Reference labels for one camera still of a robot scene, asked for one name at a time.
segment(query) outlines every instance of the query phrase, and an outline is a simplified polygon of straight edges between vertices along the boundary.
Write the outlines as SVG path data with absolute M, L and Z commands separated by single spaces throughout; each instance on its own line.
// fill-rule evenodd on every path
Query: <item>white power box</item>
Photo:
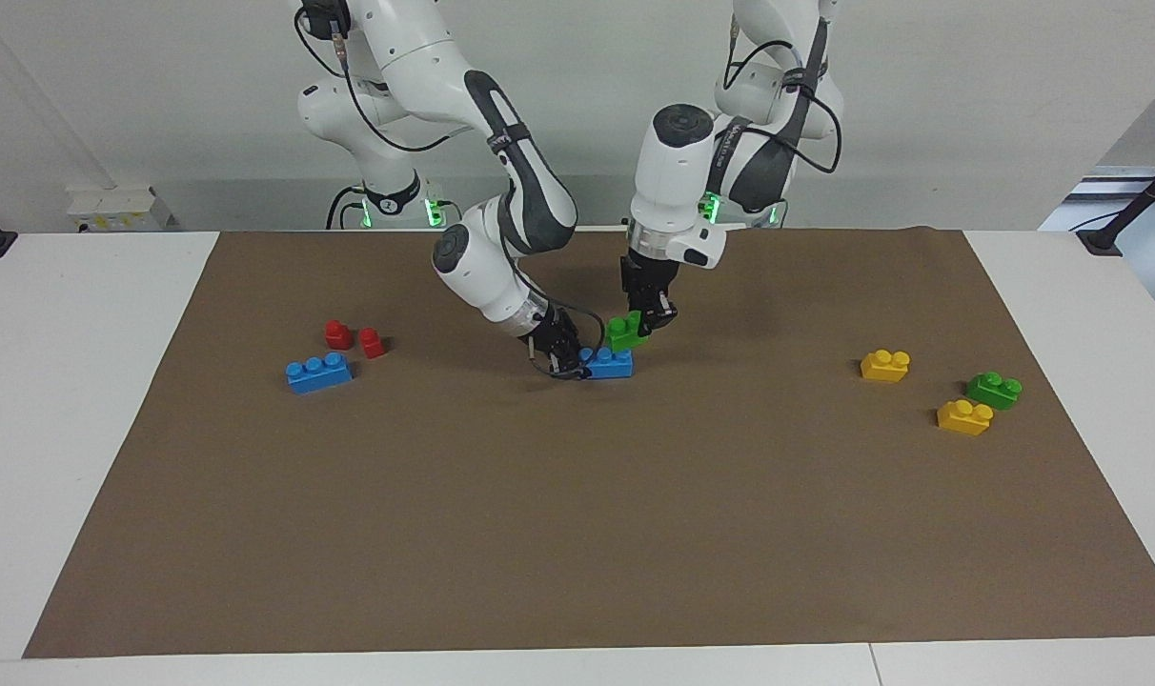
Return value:
M 79 233 L 178 229 L 172 210 L 148 186 L 111 191 L 70 188 L 68 195 L 68 218 Z

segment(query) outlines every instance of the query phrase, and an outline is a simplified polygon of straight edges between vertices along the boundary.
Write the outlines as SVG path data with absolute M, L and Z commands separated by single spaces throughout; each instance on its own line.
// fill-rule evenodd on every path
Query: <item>yellow lego brick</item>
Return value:
M 989 405 L 974 405 L 968 400 L 955 400 L 938 410 L 938 426 L 957 433 L 978 435 L 992 426 L 996 417 Z
M 908 365 L 912 364 L 912 358 L 908 352 L 899 351 L 892 355 L 889 351 L 873 351 L 862 360 L 862 378 L 870 381 L 886 381 L 899 383 L 908 376 Z

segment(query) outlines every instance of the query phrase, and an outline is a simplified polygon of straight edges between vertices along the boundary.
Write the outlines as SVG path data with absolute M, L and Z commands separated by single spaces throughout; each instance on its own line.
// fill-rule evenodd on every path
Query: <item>brown mat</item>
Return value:
M 731 236 L 557 383 L 430 236 L 225 234 L 25 656 L 1155 634 L 1155 568 L 962 234 Z M 620 312 L 621 236 L 529 260 Z M 330 318 L 394 338 L 295 396 Z M 900 386 L 855 361 L 903 346 Z M 936 428 L 970 374 L 1027 395 Z

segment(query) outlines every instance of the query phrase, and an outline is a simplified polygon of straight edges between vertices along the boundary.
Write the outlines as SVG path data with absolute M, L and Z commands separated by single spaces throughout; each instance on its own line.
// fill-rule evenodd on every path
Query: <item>red lego brick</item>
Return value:
M 365 359 L 373 360 L 375 357 L 387 355 L 387 351 L 382 348 L 382 340 L 379 338 L 378 330 L 362 329 L 358 334 L 358 338 L 362 341 L 362 349 L 365 351 Z
M 343 323 L 333 320 L 325 327 L 325 340 L 333 351 L 349 351 L 352 349 L 352 331 Z

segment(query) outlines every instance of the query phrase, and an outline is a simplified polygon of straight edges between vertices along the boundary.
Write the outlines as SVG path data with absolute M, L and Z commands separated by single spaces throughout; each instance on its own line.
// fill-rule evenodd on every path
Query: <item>green light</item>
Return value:
M 430 199 L 425 199 L 425 216 L 429 217 L 430 229 L 438 229 L 446 223 L 446 211 L 442 210 L 441 204 L 434 203 Z
M 696 204 L 700 209 L 700 214 L 705 216 L 706 221 L 710 223 L 717 223 L 717 212 L 722 211 L 722 196 L 716 193 L 706 193 L 705 199 Z

